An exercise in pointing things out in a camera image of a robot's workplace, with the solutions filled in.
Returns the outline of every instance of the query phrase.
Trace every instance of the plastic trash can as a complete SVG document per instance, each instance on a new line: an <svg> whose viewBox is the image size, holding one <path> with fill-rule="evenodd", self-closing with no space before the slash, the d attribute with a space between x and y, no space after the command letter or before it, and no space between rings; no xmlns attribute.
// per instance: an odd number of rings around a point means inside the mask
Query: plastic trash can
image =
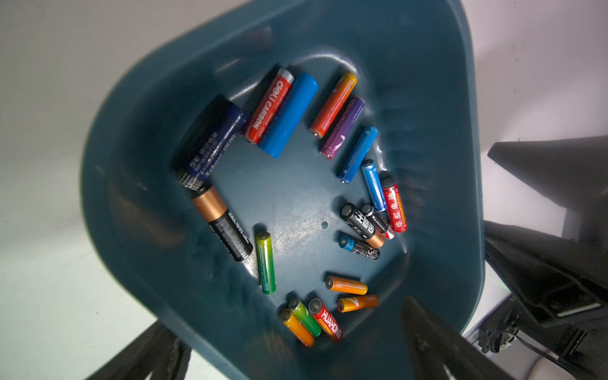
<svg viewBox="0 0 608 380"><path fill-rule="evenodd" d="M212 173L249 236L260 224L273 236L277 291L266 296L170 163L217 94L253 111L276 64L320 85L296 132L279 160L236 139ZM246 4L158 48L105 100L81 179L91 238L116 279L231 379L411 378L404 297L460 331L483 283L473 67L456 0ZM346 70L358 76L353 95L366 109L328 162L308 126ZM368 198L362 175L349 185L336 177L364 125L380 130L368 156L396 179L409 224L377 261L336 243L338 230L353 234L338 207ZM338 313L327 274L360 278L380 305ZM291 294L321 297L342 342L297 342L278 316Z"/></svg>

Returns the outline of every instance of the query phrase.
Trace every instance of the blue battery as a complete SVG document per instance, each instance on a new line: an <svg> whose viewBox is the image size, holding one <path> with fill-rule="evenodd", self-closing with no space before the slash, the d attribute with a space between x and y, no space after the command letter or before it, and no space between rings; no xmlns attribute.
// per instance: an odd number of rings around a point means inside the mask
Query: blue battery
<svg viewBox="0 0 608 380"><path fill-rule="evenodd" d="M340 248L344 248L363 257L371 258L372 260L377 260L378 257L380 257L379 250L370 247L370 245L364 241L355 240L345 233L338 239L338 245Z"/></svg>
<svg viewBox="0 0 608 380"><path fill-rule="evenodd" d="M263 151L274 158L281 155L318 89L319 84L310 75L298 75L268 126L268 130L258 143Z"/></svg>
<svg viewBox="0 0 608 380"><path fill-rule="evenodd" d="M338 239L338 245L340 246L340 248L344 248L346 250L353 250L354 249L354 239L343 233L342 235L340 235L340 238Z"/></svg>
<svg viewBox="0 0 608 380"><path fill-rule="evenodd" d="M361 171L363 171L363 178L365 178L367 190L370 192L371 203L374 205L374 208L378 211L386 210L386 199L384 199L384 192L382 191L380 177L378 176L374 160L367 159L363 161L361 163Z"/></svg>
<svg viewBox="0 0 608 380"><path fill-rule="evenodd" d="M202 187L222 153L245 127L245 113L227 100L225 107L224 115L217 125L211 126L205 138L200 140L193 157L177 170L179 181L190 190L199 190Z"/></svg>
<svg viewBox="0 0 608 380"><path fill-rule="evenodd" d="M378 135L378 129L375 126L366 126L357 140L357 144L354 146L353 151L348 155L344 168L340 172L338 179L344 184L349 184L353 180L354 175L357 174L361 162L365 158L367 151L370 150L372 143Z"/></svg>

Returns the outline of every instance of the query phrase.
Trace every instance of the red battery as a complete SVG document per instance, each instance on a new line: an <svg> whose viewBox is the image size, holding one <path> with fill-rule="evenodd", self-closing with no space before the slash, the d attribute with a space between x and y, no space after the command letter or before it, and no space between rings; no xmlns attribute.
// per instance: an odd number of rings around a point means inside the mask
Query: red battery
<svg viewBox="0 0 608 380"><path fill-rule="evenodd" d="M277 76L272 81L270 87L264 94L260 105L249 119L249 124L245 129L244 136L250 142L259 143L264 131L270 124L272 116L277 112L285 95L294 81L294 76L282 67L278 70Z"/></svg>
<svg viewBox="0 0 608 380"><path fill-rule="evenodd" d="M342 329L321 299L313 298L308 304L308 311L334 342L339 342L342 339Z"/></svg>
<svg viewBox="0 0 608 380"><path fill-rule="evenodd" d="M383 180L382 191L386 199L386 211L389 213L393 231L397 233L405 232L407 230L406 214L403 212L403 203L401 203L397 182L392 178Z"/></svg>

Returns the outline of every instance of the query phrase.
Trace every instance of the cable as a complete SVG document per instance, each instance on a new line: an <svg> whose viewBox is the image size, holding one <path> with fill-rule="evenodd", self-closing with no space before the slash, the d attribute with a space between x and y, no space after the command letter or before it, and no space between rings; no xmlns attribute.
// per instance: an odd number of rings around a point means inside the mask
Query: cable
<svg viewBox="0 0 608 380"><path fill-rule="evenodd" d="M535 353L537 353L538 355L541 355L543 358L547 359L548 361L554 363L555 365L559 366L560 368L563 368L564 370L567 370L566 366L562 363L560 363L557 359L555 359L553 356L549 355L548 353L542 351L541 349L539 349L538 347L526 342L525 340L523 340L522 338L520 338L519 336L513 334L510 331L507 330L496 330L491 336L490 339L488 339L490 342L493 341L492 338L496 338L498 337L498 335L500 334L509 334L513 337L515 337L517 340L519 340L519 342L521 342L521 344L526 347L529 350L534 351Z"/></svg>

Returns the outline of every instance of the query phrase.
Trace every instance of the deli carbon battery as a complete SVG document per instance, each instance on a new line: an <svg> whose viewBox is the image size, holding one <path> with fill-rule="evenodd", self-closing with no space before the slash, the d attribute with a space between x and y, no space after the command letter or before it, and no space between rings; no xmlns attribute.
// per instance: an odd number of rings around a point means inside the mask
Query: deli carbon battery
<svg viewBox="0 0 608 380"><path fill-rule="evenodd" d="M360 297L341 298L337 302L338 311L347 313L349 311L375 308L378 306L378 297L375 295L362 295Z"/></svg>
<svg viewBox="0 0 608 380"><path fill-rule="evenodd" d="M321 326L317 323L317 320L310 315L306 306L300 301L298 297L294 297L289 300L289 309L292 313L300 320L302 325L314 336L317 337L321 334Z"/></svg>
<svg viewBox="0 0 608 380"><path fill-rule="evenodd" d="M397 182L392 178L383 180L382 191L384 191L384 198L386 198L387 212L393 230L397 233L405 232L407 230L406 213L403 211Z"/></svg>
<svg viewBox="0 0 608 380"><path fill-rule="evenodd" d="M340 209L340 217L360 237L374 248L380 248L384 244L384 235L361 213L352 203L346 203Z"/></svg>
<svg viewBox="0 0 608 380"><path fill-rule="evenodd" d="M277 290L277 285L274 282L274 262L272 260L270 233L260 232L255 236L255 251L258 257L262 292L264 294L272 294Z"/></svg>
<svg viewBox="0 0 608 380"><path fill-rule="evenodd" d="M342 338L342 329L320 298L313 298L310 301L308 304L308 311L334 342L340 341Z"/></svg>
<svg viewBox="0 0 608 380"><path fill-rule="evenodd" d="M211 174L222 153L236 137L236 133L240 133L245 126L245 113L228 100L226 102L224 116L219 124L200 141L199 148L190 161L176 171L179 182L190 190L196 191L202 187L202 183Z"/></svg>
<svg viewBox="0 0 608 380"><path fill-rule="evenodd" d="M366 126L357 144L354 146L353 151L350 152L344 168L340 172L338 179L344 184L349 184L353 180L354 175L359 170L361 162L364 160L367 151L370 150L376 136L378 135L378 129L374 126Z"/></svg>
<svg viewBox="0 0 608 380"><path fill-rule="evenodd" d="M281 67L247 125L244 136L249 142L260 141L293 82L294 76Z"/></svg>
<svg viewBox="0 0 608 380"><path fill-rule="evenodd" d="M283 324L298 338L302 344L306 347L312 347L314 345L314 338L308 330L300 323L300 320L296 318L294 313L289 309L283 310L281 313L281 320Z"/></svg>
<svg viewBox="0 0 608 380"><path fill-rule="evenodd" d="M338 239L340 248L354 252L360 256L377 260L380 257L380 251L371 247L364 241L354 239L346 234L342 234Z"/></svg>
<svg viewBox="0 0 608 380"><path fill-rule="evenodd" d="M214 186L205 182L203 188L194 193L192 202L234 260L243 261L251 254L254 246Z"/></svg>
<svg viewBox="0 0 608 380"><path fill-rule="evenodd" d="M325 136L331 123L333 123L336 115L338 115L338 112L356 84L357 77L353 73L347 72L342 76L334 90L331 91L331 95L327 99L327 102L325 102L323 108L321 108L321 111L314 119L313 124L310 126L310 131L313 135L317 136L319 139L322 139L323 136Z"/></svg>
<svg viewBox="0 0 608 380"><path fill-rule="evenodd" d="M327 276L325 279L325 287L334 292L359 295L365 295L367 293L367 285L365 283L335 276Z"/></svg>
<svg viewBox="0 0 608 380"><path fill-rule="evenodd" d="M281 155L318 89L319 84L310 75L298 75L268 126L268 131L258 143L263 151L274 158Z"/></svg>
<svg viewBox="0 0 608 380"><path fill-rule="evenodd" d="M321 154L328 160L331 161L336 157L336 153L342 147L342 144L344 144L344 140L346 140L350 130L353 129L353 125L359 115L361 115L364 107L365 102L359 97L354 97L348 102L338 124L336 124L325 144L323 144L323 148L321 148Z"/></svg>
<svg viewBox="0 0 608 380"><path fill-rule="evenodd" d="M371 203L373 203L378 211L386 210L386 200L384 199L380 177L378 176L374 160L367 159L363 161L363 163L361 163L361 171L363 172L363 178L365 178L367 191L370 192Z"/></svg>

